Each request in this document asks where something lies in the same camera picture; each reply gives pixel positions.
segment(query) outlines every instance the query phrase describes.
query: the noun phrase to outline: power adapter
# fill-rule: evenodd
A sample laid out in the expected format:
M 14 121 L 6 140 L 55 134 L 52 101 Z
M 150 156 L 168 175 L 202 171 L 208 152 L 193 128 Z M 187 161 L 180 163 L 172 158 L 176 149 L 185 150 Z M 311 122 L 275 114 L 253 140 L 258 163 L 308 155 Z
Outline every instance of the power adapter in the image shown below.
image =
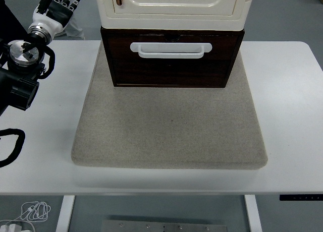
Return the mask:
M 21 226 L 17 224 L 2 225 L 0 227 L 0 232 L 31 232 L 30 230 L 21 230 Z

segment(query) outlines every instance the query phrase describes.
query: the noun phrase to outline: cabinet door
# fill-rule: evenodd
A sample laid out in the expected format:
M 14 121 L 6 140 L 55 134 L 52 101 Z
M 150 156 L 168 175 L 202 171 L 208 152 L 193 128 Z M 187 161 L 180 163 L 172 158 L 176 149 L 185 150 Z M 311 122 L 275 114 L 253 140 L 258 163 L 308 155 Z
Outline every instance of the cabinet door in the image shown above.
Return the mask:
M 116 14 L 220 15 L 233 14 L 245 0 L 114 0 Z

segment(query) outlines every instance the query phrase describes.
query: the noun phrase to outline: black display strip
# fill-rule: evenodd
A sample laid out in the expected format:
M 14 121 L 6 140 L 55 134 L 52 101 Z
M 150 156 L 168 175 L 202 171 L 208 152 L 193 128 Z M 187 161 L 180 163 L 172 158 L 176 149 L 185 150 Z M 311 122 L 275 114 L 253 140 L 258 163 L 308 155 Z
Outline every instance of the black display strip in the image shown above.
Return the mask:
M 286 194 L 279 196 L 280 201 L 323 201 L 323 194 Z

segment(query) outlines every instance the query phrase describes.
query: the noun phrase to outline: white cabinet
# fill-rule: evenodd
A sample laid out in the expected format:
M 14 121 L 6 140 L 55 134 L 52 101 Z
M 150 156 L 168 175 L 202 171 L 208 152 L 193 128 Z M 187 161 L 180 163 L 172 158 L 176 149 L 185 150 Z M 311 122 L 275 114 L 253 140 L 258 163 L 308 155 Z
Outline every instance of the white cabinet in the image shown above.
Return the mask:
M 103 28 L 232 30 L 251 0 L 97 0 Z

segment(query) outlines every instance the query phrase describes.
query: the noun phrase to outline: metal plate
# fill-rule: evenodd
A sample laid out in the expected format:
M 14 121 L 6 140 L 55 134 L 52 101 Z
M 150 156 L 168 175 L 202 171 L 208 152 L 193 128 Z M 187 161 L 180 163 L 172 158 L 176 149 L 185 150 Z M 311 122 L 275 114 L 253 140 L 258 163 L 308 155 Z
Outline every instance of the metal plate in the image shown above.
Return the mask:
M 227 232 L 225 225 L 104 220 L 101 232 Z

